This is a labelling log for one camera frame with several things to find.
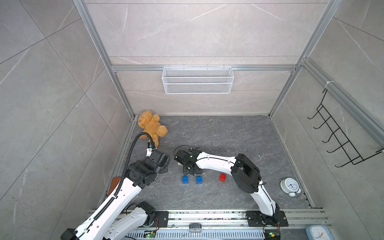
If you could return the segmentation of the blue lego brick bottom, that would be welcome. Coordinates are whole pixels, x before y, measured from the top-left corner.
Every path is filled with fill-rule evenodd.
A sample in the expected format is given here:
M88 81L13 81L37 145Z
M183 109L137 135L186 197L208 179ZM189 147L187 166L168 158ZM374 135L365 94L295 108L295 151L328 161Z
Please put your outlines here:
M202 176L197 176L196 177L196 182L197 182L198 185L202 184L203 183L203 177Z

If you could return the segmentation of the blue lego brick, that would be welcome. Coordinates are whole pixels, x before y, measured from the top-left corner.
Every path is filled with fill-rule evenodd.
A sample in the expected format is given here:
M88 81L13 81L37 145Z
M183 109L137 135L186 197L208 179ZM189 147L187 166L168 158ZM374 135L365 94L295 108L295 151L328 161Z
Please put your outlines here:
M203 177L202 176L197 176L196 177L196 182L197 182L198 185L202 184L203 183Z
M188 184L189 183L189 177L188 176L183 176L182 177L182 183L183 184Z

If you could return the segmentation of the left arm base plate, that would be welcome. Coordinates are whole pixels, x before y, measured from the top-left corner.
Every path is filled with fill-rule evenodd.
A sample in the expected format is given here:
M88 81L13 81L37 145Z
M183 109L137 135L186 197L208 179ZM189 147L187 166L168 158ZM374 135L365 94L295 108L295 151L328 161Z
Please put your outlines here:
M148 217L143 226L152 228L165 228L168 226L168 221L168 211L156 211L148 214Z

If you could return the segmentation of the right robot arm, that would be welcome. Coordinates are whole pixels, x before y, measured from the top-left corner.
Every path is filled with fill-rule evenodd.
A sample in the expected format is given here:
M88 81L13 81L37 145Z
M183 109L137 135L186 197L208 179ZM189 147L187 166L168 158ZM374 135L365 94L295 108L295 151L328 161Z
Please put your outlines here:
M205 169L232 176L238 188L255 200L264 224L279 224L280 207L268 194L259 168L247 156L238 154L236 157L222 157L193 149L188 153L179 150L175 160L183 165L186 174L193 176Z

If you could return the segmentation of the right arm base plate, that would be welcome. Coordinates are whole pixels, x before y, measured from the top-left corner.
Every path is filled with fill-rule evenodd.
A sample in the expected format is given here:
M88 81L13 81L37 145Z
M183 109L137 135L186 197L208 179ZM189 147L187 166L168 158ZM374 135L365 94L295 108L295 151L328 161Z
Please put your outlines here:
M249 227L288 227L289 223L285 212L279 211L273 216L267 216L260 211L246 211L246 219Z

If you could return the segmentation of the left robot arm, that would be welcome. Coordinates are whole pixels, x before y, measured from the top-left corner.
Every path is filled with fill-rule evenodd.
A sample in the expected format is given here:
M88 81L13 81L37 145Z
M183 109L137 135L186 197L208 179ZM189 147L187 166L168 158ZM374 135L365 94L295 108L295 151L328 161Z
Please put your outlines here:
M120 240L129 231L152 224L155 208L148 203L137 205L129 215L116 221L131 200L166 170L170 161L167 154L157 150L153 138L149 138L146 157L130 163L135 144L142 135L149 136L144 132L134 138L117 187L76 229L65 230L60 237L62 240Z

